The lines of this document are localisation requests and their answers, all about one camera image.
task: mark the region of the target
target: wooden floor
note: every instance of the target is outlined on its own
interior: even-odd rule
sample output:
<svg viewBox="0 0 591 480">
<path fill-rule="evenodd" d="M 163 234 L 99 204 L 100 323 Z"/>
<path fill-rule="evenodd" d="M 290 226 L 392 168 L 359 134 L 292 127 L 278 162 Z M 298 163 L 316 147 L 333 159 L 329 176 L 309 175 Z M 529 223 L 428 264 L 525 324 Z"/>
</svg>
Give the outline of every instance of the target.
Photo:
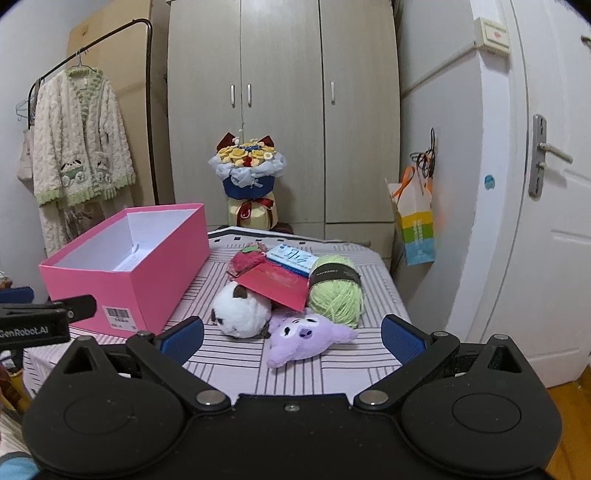
<svg viewBox="0 0 591 480">
<path fill-rule="evenodd" d="M 556 480 L 591 480 L 591 369 L 548 392 L 562 415 L 563 434 L 547 471 Z"/>
</svg>

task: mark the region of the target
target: ribbon bow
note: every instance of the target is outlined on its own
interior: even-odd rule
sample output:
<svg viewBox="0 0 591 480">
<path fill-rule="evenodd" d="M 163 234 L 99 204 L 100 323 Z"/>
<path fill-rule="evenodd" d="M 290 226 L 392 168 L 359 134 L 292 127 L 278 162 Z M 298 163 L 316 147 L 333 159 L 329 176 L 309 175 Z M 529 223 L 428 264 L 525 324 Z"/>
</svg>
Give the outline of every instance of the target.
<svg viewBox="0 0 591 480">
<path fill-rule="evenodd" d="M 242 205 L 240 205 L 240 208 L 238 209 L 238 214 L 236 217 L 236 224 L 238 226 L 242 226 L 242 220 L 247 220 L 251 217 L 251 212 L 252 212 L 252 204 L 253 203 L 259 203 L 260 205 L 263 205 L 264 208 L 266 208 L 267 210 L 267 215 L 269 216 L 269 226 L 273 225 L 273 213 L 271 212 L 271 209 L 273 208 L 273 200 L 271 199 L 266 199 L 266 198 L 262 198 L 262 199 L 252 199 L 252 200 L 246 200 L 244 202 L 242 202 Z"/>
</svg>

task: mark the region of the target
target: light switch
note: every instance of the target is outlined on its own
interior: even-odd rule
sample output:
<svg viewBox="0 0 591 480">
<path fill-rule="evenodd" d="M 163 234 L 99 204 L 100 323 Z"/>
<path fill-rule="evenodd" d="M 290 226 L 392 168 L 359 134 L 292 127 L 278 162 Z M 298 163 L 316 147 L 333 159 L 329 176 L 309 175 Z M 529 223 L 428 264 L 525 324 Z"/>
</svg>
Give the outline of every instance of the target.
<svg viewBox="0 0 591 480">
<path fill-rule="evenodd" d="M 511 53 L 509 35 L 504 25 L 479 17 L 474 21 L 476 46 L 497 55 Z"/>
</svg>

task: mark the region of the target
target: table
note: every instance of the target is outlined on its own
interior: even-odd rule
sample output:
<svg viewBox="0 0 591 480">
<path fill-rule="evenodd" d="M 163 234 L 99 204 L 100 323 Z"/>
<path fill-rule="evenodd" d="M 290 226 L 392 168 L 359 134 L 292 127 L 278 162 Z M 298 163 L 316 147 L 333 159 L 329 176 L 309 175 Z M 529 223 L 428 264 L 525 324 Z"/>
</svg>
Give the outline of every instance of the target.
<svg viewBox="0 0 591 480">
<path fill-rule="evenodd" d="M 384 348 L 380 325 L 393 313 L 408 320 L 408 314 L 380 256 L 368 248 L 345 242 L 320 242 L 304 237 L 230 228 L 209 234 L 212 249 L 180 300 L 165 328 L 191 315 L 205 325 L 203 346 L 183 366 L 194 375 L 225 392 L 234 403 L 240 393 L 262 395 L 318 395 L 345 393 L 349 401 L 360 391 L 390 374 L 400 363 Z M 229 282 L 226 267 L 234 254 L 251 242 L 267 247 L 287 243 L 315 255 L 339 254 L 350 258 L 361 275 L 364 311 L 357 339 L 333 345 L 314 358 L 267 368 L 268 340 L 234 339 L 221 333 L 210 321 L 210 304 Z M 92 335 L 100 344 L 124 343 L 125 339 L 71 328 L 72 338 Z M 34 396 L 69 343 L 25 350 L 24 382 Z"/>
</svg>

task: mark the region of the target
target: red envelope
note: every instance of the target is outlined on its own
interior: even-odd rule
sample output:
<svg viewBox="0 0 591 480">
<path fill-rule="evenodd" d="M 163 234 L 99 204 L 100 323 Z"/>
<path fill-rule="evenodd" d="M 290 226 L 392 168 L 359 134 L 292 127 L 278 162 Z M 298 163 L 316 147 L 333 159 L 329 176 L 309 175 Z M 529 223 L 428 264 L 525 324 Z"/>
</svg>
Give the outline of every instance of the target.
<svg viewBox="0 0 591 480">
<path fill-rule="evenodd" d="M 286 307 L 303 312 L 308 298 L 308 279 L 273 262 L 264 262 L 235 279 L 243 287 Z"/>
</svg>

